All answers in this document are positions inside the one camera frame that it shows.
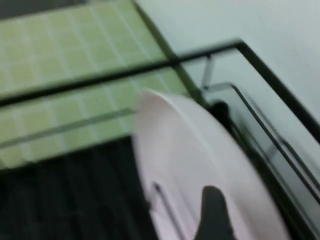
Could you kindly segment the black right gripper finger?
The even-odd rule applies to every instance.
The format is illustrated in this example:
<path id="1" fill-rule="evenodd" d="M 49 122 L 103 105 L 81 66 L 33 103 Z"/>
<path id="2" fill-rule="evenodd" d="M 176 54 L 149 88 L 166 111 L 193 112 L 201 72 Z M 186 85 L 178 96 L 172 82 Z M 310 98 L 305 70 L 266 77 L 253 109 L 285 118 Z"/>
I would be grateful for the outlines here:
<path id="1" fill-rule="evenodd" d="M 215 186 L 202 189 L 200 222 L 196 240 L 234 240 L 228 207 L 221 190 Z"/>

